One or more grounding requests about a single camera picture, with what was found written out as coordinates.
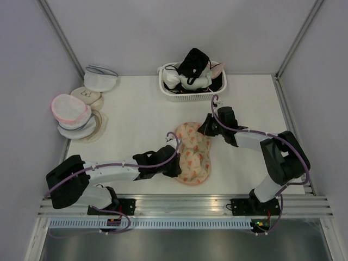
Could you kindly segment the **floral peach laundry bag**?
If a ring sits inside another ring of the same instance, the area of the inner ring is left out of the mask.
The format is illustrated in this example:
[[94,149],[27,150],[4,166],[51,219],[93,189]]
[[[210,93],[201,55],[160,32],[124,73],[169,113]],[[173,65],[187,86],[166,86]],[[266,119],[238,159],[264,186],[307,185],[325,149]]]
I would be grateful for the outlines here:
[[212,139],[198,132],[200,126],[197,122],[186,122],[175,131],[182,142],[179,147],[181,174],[176,180],[185,185],[202,184],[212,171],[209,155]]

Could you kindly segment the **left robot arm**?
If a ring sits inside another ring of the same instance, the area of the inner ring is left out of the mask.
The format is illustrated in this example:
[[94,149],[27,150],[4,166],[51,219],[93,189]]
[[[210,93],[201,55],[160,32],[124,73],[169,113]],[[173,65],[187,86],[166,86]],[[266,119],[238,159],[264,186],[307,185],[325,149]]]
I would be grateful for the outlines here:
[[72,155],[46,175],[48,197],[55,209],[75,203],[97,207],[106,215],[119,208],[116,192],[105,183],[141,181],[157,174],[175,178],[181,174],[180,153],[171,145],[136,154],[128,162],[98,163]]

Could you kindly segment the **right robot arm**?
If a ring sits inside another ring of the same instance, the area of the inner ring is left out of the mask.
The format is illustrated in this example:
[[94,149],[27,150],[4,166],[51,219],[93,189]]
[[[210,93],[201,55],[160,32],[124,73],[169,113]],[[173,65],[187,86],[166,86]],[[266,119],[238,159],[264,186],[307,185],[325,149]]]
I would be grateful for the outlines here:
[[303,185],[309,181],[310,162],[291,131],[270,134],[251,130],[238,124],[231,107],[221,107],[207,114],[198,132],[209,137],[220,135],[234,147],[260,152],[267,174],[249,193],[248,208],[260,215],[268,203],[276,199],[290,185]]

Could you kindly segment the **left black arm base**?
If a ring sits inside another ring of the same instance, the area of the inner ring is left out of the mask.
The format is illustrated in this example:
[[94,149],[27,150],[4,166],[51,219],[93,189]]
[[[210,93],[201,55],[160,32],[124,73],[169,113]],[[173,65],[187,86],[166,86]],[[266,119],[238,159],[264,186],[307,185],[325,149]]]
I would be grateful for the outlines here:
[[120,212],[128,216],[133,216],[136,209],[136,200],[133,198],[119,198],[116,202],[105,207],[103,211],[97,210],[92,206],[88,206],[87,214],[92,215],[116,215]]

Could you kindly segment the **white plastic laundry basket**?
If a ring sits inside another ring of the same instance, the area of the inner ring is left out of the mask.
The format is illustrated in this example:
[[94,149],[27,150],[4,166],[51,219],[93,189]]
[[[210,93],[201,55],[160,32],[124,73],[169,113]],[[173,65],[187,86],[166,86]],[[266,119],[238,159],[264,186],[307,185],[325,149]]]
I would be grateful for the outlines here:
[[159,88],[164,97],[170,102],[190,102],[190,101],[206,101],[211,100],[214,95],[221,94],[227,87],[227,78],[225,74],[225,70],[223,69],[221,74],[217,77],[213,83],[217,82],[220,86],[216,90],[211,88],[207,88],[206,91],[198,92],[198,93],[174,93],[171,90],[166,88],[165,82],[163,81],[163,71],[166,66],[170,65],[179,65],[179,63],[168,63],[163,66],[160,66],[157,69],[158,72],[158,81]]

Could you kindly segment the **black bra in basket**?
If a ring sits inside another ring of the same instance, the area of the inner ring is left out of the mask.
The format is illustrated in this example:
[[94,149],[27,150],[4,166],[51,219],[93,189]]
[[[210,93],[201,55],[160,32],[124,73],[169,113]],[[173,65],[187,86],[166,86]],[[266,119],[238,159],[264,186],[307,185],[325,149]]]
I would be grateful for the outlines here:
[[187,77],[187,84],[192,85],[210,62],[209,57],[198,48],[193,48],[179,65],[179,75]]

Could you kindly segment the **beige flat laundry bag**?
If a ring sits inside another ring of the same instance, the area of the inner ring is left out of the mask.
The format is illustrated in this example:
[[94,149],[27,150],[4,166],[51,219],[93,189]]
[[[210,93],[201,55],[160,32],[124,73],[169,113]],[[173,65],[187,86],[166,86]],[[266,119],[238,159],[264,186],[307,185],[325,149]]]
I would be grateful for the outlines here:
[[79,140],[87,144],[97,141],[104,134],[109,120],[107,115],[102,111],[92,110],[92,114],[96,121],[96,127],[90,135]]

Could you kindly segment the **grey trimmed mesh bag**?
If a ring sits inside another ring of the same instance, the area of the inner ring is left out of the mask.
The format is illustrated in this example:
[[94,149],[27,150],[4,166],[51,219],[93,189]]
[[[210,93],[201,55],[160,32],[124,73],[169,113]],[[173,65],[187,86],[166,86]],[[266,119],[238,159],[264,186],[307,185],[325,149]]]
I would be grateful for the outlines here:
[[75,129],[67,129],[62,127],[61,125],[57,126],[59,133],[71,140],[83,139],[93,133],[96,129],[96,119],[94,114],[91,114],[90,118],[84,123],[82,126]]

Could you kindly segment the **pink garment in basket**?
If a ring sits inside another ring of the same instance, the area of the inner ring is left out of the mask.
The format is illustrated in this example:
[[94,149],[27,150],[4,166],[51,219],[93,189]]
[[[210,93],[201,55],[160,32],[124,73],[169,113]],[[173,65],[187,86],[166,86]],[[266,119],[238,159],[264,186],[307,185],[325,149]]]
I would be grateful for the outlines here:
[[210,68],[210,71],[208,74],[210,75],[211,79],[215,79],[223,72],[224,68],[225,68],[225,63],[218,63],[216,65],[213,65]]

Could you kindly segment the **white garment in basket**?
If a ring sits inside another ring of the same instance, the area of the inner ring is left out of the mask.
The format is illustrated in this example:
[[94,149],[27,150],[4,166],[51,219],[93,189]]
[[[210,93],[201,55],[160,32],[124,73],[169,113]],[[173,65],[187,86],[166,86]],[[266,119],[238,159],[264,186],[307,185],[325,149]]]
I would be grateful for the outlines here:
[[183,74],[179,74],[174,66],[169,65],[163,69],[163,82],[170,90],[173,90],[178,84],[190,91],[204,89],[212,84],[212,70],[207,67],[203,70],[198,78],[188,78]]

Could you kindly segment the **right aluminium side rail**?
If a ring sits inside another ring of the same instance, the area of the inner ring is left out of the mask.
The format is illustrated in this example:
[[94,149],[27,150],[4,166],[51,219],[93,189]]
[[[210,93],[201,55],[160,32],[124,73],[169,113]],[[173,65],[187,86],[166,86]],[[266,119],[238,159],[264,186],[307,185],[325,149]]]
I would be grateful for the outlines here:
[[[297,131],[297,127],[294,121],[293,114],[291,113],[290,105],[288,102],[288,99],[285,95],[284,88],[281,84],[280,77],[278,74],[272,74],[272,81],[275,87],[275,91],[278,97],[278,101],[281,107],[281,111],[284,117],[285,125],[287,127],[287,130],[291,131],[295,138],[298,140],[299,143],[301,143],[301,139],[299,137],[299,133]],[[301,183],[302,186],[304,187],[304,192],[305,194],[316,196],[315,189],[313,188],[312,181],[310,180],[310,176],[307,176],[305,173],[304,175],[301,176]]]

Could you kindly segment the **aluminium front rail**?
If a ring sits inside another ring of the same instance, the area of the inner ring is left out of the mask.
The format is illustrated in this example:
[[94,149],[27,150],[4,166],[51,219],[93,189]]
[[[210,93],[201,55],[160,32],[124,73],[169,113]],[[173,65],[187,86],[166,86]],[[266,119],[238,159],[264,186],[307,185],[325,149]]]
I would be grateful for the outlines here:
[[[222,218],[231,216],[226,204],[232,198],[248,198],[246,194],[212,195],[119,195],[119,198],[135,200],[136,217],[195,217]],[[54,209],[50,200],[43,200],[39,208],[39,217],[43,218],[79,218],[87,216],[88,208],[74,204],[65,209]],[[287,219],[297,218],[332,218],[333,212],[329,201],[324,196],[312,194],[284,195],[282,216]]]

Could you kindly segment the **right aluminium frame post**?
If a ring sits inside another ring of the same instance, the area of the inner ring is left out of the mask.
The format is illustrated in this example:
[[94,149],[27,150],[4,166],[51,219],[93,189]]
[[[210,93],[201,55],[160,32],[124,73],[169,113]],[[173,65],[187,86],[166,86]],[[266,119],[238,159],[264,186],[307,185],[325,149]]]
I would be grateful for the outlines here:
[[289,62],[291,61],[293,55],[295,54],[297,48],[299,47],[301,41],[303,40],[304,36],[306,35],[307,31],[313,24],[315,18],[317,17],[319,11],[321,10],[322,6],[325,4],[325,0],[315,0],[314,4],[312,5],[309,13],[307,14],[302,26],[300,27],[299,32],[296,34],[294,41],[292,42],[289,50],[287,51],[279,69],[275,73],[275,79],[277,81],[280,80],[282,74],[285,72],[285,69],[287,68]]

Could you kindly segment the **aluminium frame post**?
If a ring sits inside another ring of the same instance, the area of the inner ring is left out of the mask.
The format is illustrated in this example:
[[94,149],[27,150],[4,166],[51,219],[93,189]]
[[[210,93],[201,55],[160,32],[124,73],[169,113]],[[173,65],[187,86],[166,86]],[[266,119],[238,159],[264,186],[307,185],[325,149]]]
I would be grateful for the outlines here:
[[312,5],[309,13],[307,14],[302,26],[300,27],[299,32],[296,34],[294,41],[292,42],[289,50],[287,51],[279,69],[275,73],[275,79],[277,81],[280,80],[282,74],[285,72],[285,69],[287,68],[289,62],[291,61],[293,55],[295,54],[297,48],[299,47],[301,41],[303,40],[304,36],[306,35],[307,31],[313,24],[315,18],[317,17],[319,11],[321,10],[322,6],[325,4],[325,0],[315,0],[314,4]]
[[62,45],[64,51],[66,52],[68,58],[70,59],[71,63],[73,64],[74,69],[78,73],[78,76],[81,80],[84,79],[84,69],[81,66],[73,48],[71,47],[67,36],[65,35],[62,27],[60,26],[60,23],[58,19],[56,18],[52,8],[49,5],[49,2],[47,0],[37,0],[38,5],[40,6],[41,10],[43,11],[46,19],[50,23],[54,33],[56,34],[60,44]]

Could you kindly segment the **left aluminium frame post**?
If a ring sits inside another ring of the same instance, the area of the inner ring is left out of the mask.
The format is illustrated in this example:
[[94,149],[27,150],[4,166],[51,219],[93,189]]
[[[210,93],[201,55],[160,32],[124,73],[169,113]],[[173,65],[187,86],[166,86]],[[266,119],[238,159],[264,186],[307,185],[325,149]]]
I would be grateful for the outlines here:
[[38,5],[40,6],[41,10],[43,11],[46,19],[50,23],[54,33],[56,34],[60,44],[62,45],[64,51],[66,52],[68,58],[70,59],[71,63],[73,64],[74,69],[78,73],[78,76],[81,80],[84,79],[84,69],[81,66],[73,48],[71,47],[67,36],[65,35],[62,27],[60,26],[60,23],[58,19],[56,18],[52,8],[49,5],[49,2],[47,0],[37,0]]

